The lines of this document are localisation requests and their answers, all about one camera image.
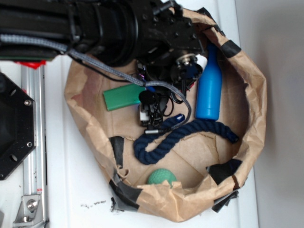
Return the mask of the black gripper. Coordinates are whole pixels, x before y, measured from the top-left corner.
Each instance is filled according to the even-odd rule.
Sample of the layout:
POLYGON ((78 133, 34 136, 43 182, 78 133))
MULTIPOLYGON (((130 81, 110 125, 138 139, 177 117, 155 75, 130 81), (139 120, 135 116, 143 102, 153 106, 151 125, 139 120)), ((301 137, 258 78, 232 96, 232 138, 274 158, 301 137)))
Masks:
MULTIPOLYGON (((207 62, 207 58, 202 55, 187 55, 172 66, 138 64, 138 70, 143 81, 164 81, 187 96, 187 92, 201 77, 207 62)), ((168 102, 171 102, 172 109, 174 109, 175 104, 183 103, 180 95, 159 85, 146 87, 145 91, 139 94, 139 100, 140 121, 147 130, 160 129, 164 117, 173 113, 173 111, 166 113, 168 102)))

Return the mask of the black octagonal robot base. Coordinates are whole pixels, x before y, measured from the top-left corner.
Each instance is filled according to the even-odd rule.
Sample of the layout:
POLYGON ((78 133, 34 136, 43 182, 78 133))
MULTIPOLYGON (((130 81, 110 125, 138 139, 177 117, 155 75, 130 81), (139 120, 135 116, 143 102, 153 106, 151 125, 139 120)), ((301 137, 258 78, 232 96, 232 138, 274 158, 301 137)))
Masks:
POLYGON ((7 179, 35 148, 35 101, 0 74, 0 179, 7 179))

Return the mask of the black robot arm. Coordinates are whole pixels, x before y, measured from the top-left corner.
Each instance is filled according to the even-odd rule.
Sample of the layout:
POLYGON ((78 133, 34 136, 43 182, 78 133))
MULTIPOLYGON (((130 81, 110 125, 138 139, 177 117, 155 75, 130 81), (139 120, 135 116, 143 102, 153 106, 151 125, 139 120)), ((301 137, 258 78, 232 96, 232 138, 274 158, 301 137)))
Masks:
POLYGON ((40 63, 68 55, 115 81, 164 87, 186 100, 202 44, 169 0, 3 0, 0 58, 40 63))

